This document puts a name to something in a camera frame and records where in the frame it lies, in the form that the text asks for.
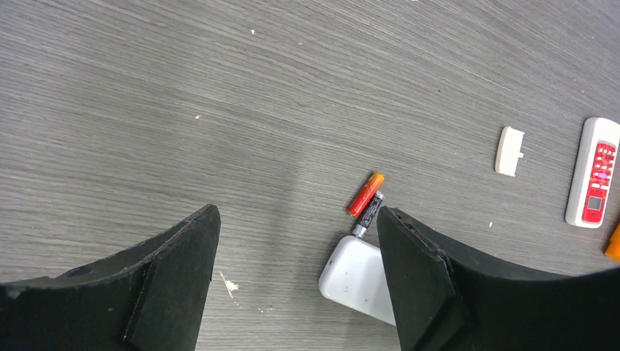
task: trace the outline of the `white speck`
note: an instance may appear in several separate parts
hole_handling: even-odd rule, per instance
[[[218,273],[219,273],[219,276],[222,278],[222,281],[224,281],[224,284],[226,285],[226,290],[228,290],[228,295],[230,296],[230,298],[234,299],[233,291],[239,290],[239,285],[231,282],[230,280],[226,280],[226,277],[224,277],[224,274],[222,274],[222,272],[218,272]]]
[[[273,311],[273,308],[269,306],[258,306],[256,307],[256,310],[260,311],[260,313],[265,313],[265,311]]]

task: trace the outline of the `white plastic piece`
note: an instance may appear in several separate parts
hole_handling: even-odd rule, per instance
[[[379,248],[348,235],[328,260],[319,290],[326,298],[396,325]]]
[[[615,156],[616,152],[605,150],[604,148],[597,150],[597,146],[604,144],[618,150],[619,143],[620,124],[605,118],[588,118],[586,123],[583,124],[575,172],[572,176],[572,185],[570,187],[566,215],[564,216],[568,224],[585,228],[598,228],[601,226],[605,208],[607,207],[607,199],[609,198],[608,185],[611,184],[613,168],[607,170],[605,167],[604,170],[607,170],[609,175],[603,175],[603,167],[597,164],[596,162],[600,161],[595,161],[595,159],[598,154]],[[600,177],[607,180],[607,185],[597,183],[597,179]],[[602,204],[599,213],[600,218],[597,217],[595,220],[585,221],[584,218],[587,218],[584,213],[586,202],[589,202],[592,192],[596,192],[598,189],[601,189],[604,194],[603,201],[600,201]]]
[[[515,176],[517,161],[523,158],[521,144],[523,133],[512,127],[505,127],[502,130],[502,137],[499,138],[499,147],[495,157],[495,171],[506,176]]]

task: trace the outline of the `orange object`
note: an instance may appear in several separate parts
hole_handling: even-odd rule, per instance
[[[611,238],[609,238],[609,246],[607,246],[607,250],[605,250],[605,256],[620,262],[620,224],[618,224]]]
[[[353,200],[351,207],[349,207],[349,214],[351,216],[354,216],[355,218],[360,216],[366,205],[368,205],[374,196],[374,193],[379,190],[379,187],[383,183],[384,179],[385,177],[381,173],[375,173],[372,177],[370,177],[368,183],[366,183],[366,185],[362,188],[360,194],[358,194],[355,200]]]

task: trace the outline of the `white remote control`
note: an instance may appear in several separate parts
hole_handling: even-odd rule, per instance
[[[619,143],[620,124],[589,118],[583,125],[566,209],[568,224],[585,228],[602,224]]]

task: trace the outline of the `white charger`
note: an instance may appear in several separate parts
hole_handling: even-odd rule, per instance
[[[342,238],[333,250],[319,290],[332,301],[396,325],[381,251],[353,235]]]

